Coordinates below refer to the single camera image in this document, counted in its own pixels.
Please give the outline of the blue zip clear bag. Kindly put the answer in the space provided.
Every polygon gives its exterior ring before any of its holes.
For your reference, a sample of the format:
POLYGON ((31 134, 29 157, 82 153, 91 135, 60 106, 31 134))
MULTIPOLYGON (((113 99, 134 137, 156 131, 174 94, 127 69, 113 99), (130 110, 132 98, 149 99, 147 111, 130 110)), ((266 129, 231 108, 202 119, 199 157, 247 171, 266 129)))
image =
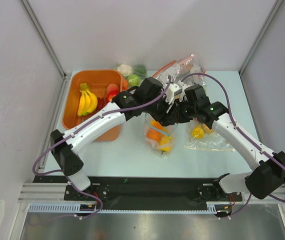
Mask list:
POLYGON ((143 134, 147 145, 159 155, 169 155, 176 145, 177 124, 162 126, 150 114, 144 115, 143 134))

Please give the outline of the fake yellow lemon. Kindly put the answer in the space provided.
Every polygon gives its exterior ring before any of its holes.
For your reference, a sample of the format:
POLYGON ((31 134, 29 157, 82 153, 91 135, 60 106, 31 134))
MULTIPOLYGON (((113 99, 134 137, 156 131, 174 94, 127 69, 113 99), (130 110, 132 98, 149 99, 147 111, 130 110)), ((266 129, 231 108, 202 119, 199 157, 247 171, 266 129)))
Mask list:
POLYGON ((172 150, 172 138, 164 135, 158 142, 158 150, 162 153, 170 153, 172 150))

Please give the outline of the yellow fake banana bunch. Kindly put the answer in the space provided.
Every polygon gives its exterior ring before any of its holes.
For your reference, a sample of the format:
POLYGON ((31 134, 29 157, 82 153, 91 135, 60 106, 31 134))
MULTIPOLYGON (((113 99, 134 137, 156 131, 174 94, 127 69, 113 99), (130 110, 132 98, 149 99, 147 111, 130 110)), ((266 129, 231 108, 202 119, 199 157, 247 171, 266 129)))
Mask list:
POLYGON ((90 91, 89 85, 87 83, 81 83, 79 91, 81 93, 81 96, 79 99, 77 115, 79 117, 83 117, 93 113, 96 110, 98 105, 98 98, 90 91))

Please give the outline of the fake orange mango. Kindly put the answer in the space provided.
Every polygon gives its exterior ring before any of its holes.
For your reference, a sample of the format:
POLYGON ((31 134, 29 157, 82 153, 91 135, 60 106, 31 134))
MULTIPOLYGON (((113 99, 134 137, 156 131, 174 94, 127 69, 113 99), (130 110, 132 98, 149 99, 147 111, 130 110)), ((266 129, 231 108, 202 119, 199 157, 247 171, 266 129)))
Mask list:
POLYGON ((152 120, 152 121, 150 122, 150 125, 151 125, 152 127, 156 128, 156 129, 159 129, 159 130, 161 130, 161 129, 163 128, 163 126, 162 126, 159 122, 157 122, 157 121, 155 121, 155 120, 152 120))

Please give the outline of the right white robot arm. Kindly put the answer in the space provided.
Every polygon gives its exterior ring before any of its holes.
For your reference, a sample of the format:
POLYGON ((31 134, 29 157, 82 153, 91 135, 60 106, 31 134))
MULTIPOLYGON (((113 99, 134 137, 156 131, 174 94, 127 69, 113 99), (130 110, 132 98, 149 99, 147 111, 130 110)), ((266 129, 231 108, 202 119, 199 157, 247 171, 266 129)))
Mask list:
POLYGON ((274 152, 245 131, 233 118, 228 106, 211 103, 199 84, 179 90, 176 111, 179 123, 197 119, 222 136, 244 158, 251 172, 225 174, 218 178, 213 195, 226 200, 232 192, 246 191, 264 199, 285 183, 285 153, 274 152))

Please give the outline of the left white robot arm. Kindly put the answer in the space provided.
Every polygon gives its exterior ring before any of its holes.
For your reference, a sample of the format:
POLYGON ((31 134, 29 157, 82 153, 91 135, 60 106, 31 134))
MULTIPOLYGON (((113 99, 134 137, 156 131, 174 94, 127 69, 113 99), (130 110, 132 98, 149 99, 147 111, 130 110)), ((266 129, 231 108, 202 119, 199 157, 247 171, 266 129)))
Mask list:
POLYGON ((76 187, 76 196, 88 200, 93 194, 91 181, 79 157, 81 149, 112 128, 142 113, 162 118, 169 112, 181 90, 170 77, 165 82, 148 77, 140 86, 118 93, 102 110, 83 123, 64 133, 59 130, 51 133, 51 154, 68 181, 76 187))

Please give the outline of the fake green apple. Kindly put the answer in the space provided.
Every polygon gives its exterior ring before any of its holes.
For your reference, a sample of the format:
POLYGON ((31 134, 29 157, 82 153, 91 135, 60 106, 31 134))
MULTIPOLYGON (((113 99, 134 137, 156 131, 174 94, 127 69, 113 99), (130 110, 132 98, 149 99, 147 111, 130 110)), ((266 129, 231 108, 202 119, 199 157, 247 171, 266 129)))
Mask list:
POLYGON ((141 79, 137 74, 133 73, 127 77, 127 82, 128 82, 128 86, 131 88, 134 86, 139 86, 141 83, 141 79))

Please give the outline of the bag with cauliflower and apple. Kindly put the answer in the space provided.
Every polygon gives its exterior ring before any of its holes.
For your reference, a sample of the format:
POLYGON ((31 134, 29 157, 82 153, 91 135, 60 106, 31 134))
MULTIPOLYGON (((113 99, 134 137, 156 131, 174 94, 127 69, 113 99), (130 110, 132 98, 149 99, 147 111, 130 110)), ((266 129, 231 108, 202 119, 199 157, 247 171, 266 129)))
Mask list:
POLYGON ((124 77, 122 83, 123 90, 139 86, 147 77, 147 68, 144 64, 132 66, 125 63, 118 63, 113 69, 118 71, 124 77))

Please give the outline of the fake brown potato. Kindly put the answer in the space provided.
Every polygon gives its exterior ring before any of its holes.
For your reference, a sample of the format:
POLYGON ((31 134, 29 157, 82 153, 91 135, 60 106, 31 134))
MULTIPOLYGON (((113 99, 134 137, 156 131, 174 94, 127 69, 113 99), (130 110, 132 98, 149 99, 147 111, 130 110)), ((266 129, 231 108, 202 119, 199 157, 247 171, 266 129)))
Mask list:
POLYGON ((210 129, 209 127, 207 126, 204 126, 203 127, 203 131, 206 133, 206 134, 213 134, 215 131, 213 129, 210 129))

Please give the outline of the fake yellow pepper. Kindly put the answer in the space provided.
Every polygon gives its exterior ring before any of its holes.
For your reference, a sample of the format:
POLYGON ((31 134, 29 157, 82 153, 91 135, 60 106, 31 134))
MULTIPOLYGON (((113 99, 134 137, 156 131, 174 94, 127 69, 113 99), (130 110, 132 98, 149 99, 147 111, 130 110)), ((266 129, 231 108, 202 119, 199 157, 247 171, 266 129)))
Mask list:
POLYGON ((205 136, 205 132, 204 132, 203 128, 201 127, 201 125, 196 126, 192 130, 191 136, 195 139, 202 139, 205 136))

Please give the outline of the fake white cauliflower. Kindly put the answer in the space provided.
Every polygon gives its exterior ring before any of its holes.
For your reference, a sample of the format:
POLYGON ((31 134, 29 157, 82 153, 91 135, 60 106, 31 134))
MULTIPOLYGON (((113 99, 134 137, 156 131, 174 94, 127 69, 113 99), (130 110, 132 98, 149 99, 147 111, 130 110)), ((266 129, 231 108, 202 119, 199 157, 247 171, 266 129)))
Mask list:
POLYGON ((132 66, 128 64, 120 64, 116 70, 120 72, 124 77, 128 77, 129 75, 134 73, 134 69, 132 66))

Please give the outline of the clear bag with pear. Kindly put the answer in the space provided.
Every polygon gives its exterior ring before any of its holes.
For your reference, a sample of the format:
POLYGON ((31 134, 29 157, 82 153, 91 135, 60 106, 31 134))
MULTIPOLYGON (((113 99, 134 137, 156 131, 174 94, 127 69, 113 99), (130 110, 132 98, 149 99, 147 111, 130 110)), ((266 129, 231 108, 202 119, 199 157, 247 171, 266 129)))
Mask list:
POLYGON ((212 134, 204 133, 204 137, 196 139, 191 136, 192 130, 201 125, 202 129, 208 127, 204 123, 199 123, 196 120, 192 120, 187 127, 187 140, 184 144, 185 149, 197 150, 197 151, 216 151, 216 152, 235 152, 235 148, 225 140, 221 135, 214 132, 212 134))

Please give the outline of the red zip bag of food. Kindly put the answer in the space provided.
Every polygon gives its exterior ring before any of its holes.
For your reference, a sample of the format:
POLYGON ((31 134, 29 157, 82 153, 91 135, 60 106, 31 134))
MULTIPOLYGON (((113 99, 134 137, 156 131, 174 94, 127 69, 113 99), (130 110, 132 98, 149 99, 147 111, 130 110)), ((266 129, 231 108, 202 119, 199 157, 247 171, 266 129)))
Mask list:
MULTIPOLYGON (((194 73, 205 74, 206 71, 202 66, 199 65, 196 55, 191 54, 188 57, 174 60, 168 63, 167 65, 160 68, 156 73, 154 73, 152 77, 161 81, 170 75, 171 80, 179 85, 182 79, 184 79, 189 74, 194 73)), ((203 75, 189 76, 182 83, 188 87, 193 84, 199 84, 205 89, 207 87, 207 83, 203 75)))

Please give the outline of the fake peach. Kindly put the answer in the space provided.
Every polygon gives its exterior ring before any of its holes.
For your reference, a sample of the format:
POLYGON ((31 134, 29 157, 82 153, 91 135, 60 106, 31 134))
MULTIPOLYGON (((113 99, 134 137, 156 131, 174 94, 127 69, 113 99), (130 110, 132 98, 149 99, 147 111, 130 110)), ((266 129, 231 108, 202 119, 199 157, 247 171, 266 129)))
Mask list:
POLYGON ((119 92, 120 91, 120 87, 115 84, 115 83, 112 83, 110 85, 107 86, 106 88, 106 94, 108 95, 110 92, 119 92))

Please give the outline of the fake red apple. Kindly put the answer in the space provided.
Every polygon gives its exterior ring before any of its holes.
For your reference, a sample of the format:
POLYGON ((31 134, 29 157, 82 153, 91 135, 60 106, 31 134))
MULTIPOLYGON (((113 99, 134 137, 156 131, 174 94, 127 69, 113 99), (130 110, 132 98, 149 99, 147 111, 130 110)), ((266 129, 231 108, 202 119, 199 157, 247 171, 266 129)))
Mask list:
POLYGON ((106 101, 109 103, 113 100, 113 98, 115 96, 117 96, 120 92, 119 91, 111 91, 108 93, 107 97, 106 97, 106 101))

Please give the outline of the orange plastic basket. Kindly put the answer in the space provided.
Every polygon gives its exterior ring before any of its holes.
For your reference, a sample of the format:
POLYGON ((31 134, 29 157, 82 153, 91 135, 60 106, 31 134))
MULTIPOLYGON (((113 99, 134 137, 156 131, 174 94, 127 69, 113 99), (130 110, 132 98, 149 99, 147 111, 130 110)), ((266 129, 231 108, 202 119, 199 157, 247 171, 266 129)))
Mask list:
POLYGON ((92 117, 128 84, 113 69, 82 70, 72 75, 62 115, 62 125, 69 130, 92 117))

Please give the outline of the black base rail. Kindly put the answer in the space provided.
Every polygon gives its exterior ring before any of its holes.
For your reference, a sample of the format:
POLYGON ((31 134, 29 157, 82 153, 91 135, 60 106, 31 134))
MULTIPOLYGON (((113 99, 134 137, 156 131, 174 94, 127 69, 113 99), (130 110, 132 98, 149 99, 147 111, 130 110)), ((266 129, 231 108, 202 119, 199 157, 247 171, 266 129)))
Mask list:
POLYGON ((90 177, 84 194, 72 186, 63 191, 65 201, 81 203, 80 210, 100 206, 106 211, 197 211, 207 203, 234 205, 239 192, 224 193, 214 178, 90 177))

